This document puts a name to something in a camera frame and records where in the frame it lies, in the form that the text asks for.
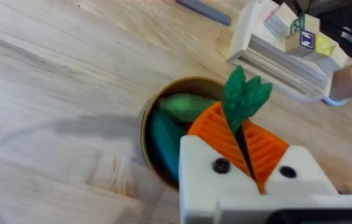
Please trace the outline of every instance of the white plastic structure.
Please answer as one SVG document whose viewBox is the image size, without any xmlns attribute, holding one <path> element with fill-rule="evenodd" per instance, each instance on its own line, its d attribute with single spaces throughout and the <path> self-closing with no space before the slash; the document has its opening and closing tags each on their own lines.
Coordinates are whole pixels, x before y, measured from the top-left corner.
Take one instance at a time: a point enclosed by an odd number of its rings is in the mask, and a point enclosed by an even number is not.
<svg viewBox="0 0 352 224">
<path fill-rule="evenodd" d="M 295 99 L 319 101 L 327 94 L 332 73 L 284 52 L 285 38 L 274 36 L 263 24 L 276 7 L 271 0 L 247 3 L 239 15 L 227 61 L 261 76 Z"/>
<path fill-rule="evenodd" d="M 211 223 L 218 199 L 259 195 L 255 181 L 231 165 L 227 174 L 212 170 L 222 156 L 204 140 L 184 136 L 180 142 L 179 194 L 182 223 Z"/>
<path fill-rule="evenodd" d="M 315 159 L 301 146 L 290 146 L 268 178 L 265 195 L 237 167 L 219 174 L 222 158 L 197 136 L 180 144 L 179 189 L 182 224 L 260 224 L 283 208 L 352 208 L 352 195 L 339 195 Z M 281 173 L 283 167 L 295 177 Z"/>
</svg>

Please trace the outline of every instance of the black cable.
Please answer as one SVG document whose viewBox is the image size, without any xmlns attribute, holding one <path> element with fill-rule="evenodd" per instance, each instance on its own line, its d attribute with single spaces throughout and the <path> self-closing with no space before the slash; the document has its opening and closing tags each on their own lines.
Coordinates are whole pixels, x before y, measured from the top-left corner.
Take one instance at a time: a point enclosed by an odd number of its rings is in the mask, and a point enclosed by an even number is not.
<svg viewBox="0 0 352 224">
<path fill-rule="evenodd" d="M 308 11 L 310 10 L 310 6 L 312 6 L 312 3 L 313 3 L 313 0 L 310 0 L 306 9 L 306 14 L 308 14 Z"/>
</svg>

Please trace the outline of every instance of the teal object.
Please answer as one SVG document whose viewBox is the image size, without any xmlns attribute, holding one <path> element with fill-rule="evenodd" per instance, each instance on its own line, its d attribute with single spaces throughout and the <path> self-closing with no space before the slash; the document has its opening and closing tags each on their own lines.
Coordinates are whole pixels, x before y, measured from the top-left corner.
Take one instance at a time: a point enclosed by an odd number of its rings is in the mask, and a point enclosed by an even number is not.
<svg viewBox="0 0 352 224">
<path fill-rule="evenodd" d="M 187 131 L 180 127 L 167 113 L 153 110 L 149 120 L 152 150 L 155 150 L 163 170 L 178 183 L 178 156 L 180 138 Z"/>
<path fill-rule="evenodd" d="M 215 100 L 201 96 L 178 93 L 168 98 L 159 100 L 159 108 L 179 122 L 194 122 Z"/>
<path fill-rule="evenodd" d="M 221 105 L 234 134 L 241 127 L 243 120 L 255 115 L 269 99 L 272 90 L 272 84 L 262 84 L 260 77 L 254 77 L 247 83 L 245 81 L 243 68 L 237 66 L 223 90 Z"/>
</svg>

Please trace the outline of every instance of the black screw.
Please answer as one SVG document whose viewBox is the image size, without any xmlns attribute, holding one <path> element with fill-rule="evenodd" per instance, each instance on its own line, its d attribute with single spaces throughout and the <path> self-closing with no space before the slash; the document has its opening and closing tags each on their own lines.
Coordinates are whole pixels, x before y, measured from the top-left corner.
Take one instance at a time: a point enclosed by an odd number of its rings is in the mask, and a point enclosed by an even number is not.
<svg viewBox="0 0 352 224">
<path fill-rule="evenodd" d="M 294 170 L 294 168 L 289 167 L 289 166 L 282 166 L 280 167 L 280 173 L 286 177 L 286 178 L 296 178 L 297 174 L 296 171 Z"/>
<path fill-rule="evenodd" d="M 212 169 L 218 174 L 227 174 L 230 171 L 230 162 L 225 158 L 218 158 L 212 163 Z"/>
</svg>

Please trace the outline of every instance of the wooden table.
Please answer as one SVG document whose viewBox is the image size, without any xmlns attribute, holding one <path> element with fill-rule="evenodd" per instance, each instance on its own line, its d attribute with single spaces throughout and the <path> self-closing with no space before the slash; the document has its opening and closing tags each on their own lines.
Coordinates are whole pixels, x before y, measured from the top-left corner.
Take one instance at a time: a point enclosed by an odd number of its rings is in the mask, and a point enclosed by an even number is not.
<svg viewBox="0 0 352 224">
<path fill-rule="evenodd" d="M 166 0 L 0 0 L 0 224 L 178 223 L 178 195 L 147 169 L 139 124 L 171 80 L 232 71 L 244 1 L 210 4 L 231 27 Z M 275 91 L 253 121 L 308 147 L 352 192 L 352 100 Z"/>
</svg>

